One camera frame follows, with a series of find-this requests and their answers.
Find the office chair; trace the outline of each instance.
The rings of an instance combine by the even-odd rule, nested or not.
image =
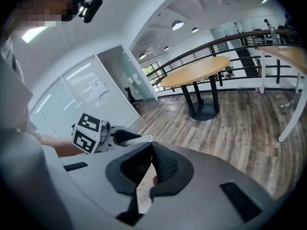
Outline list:
[[[129,87],[125,87],[125,91],[127,91],[127,94],[128,94],[128,98],[127,98],[128,101],[134,108],[136,108],[136,105],[140,105],[139,103],[133,104],[135,102],[135,98],[132,96],[131,90]]]

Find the black vent slot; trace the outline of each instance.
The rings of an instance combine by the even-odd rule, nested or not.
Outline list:
[[[221,184],[220,187],[245,222],[252,220],[262,212],[236,183],[228,182]]]
[[[66,171],[73,171],[73,170],[77,170],[83,167],[88,166],[87,163],[85,162],[80,162],[80,163],[74,163],[74,164],[69,164],[69,165],[64,165],[64,169]]]

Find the table base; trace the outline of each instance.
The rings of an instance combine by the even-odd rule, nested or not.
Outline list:
[[[212,99],[202,100],[202,104],[199,102],[194,102],[193,107],[195,110],[195,116],[191,115],[189,110],[189,116],[195,120],[205,121],[214,118],[218,115],[219,109],[215,111]]]

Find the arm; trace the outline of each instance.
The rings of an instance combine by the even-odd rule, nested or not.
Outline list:
[[[42,135],[39,141],[42,145],[53,147],[57,152],[59,158],[75,156],[83,153],[83,151],[81,151],[80,149],[76,148],[73,144],[71,144],[70,140],[63,140],[59,138]]]

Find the glass door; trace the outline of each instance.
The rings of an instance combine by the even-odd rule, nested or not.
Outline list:
[[[143,101],[154,101],[154,96],[152,92],[150,91],[144,79],[141,77],[140,73],[135,68],[133,62],[121,46],[118,47],[116,62],[117,65],[123,70],[135,90],[142,97]]]

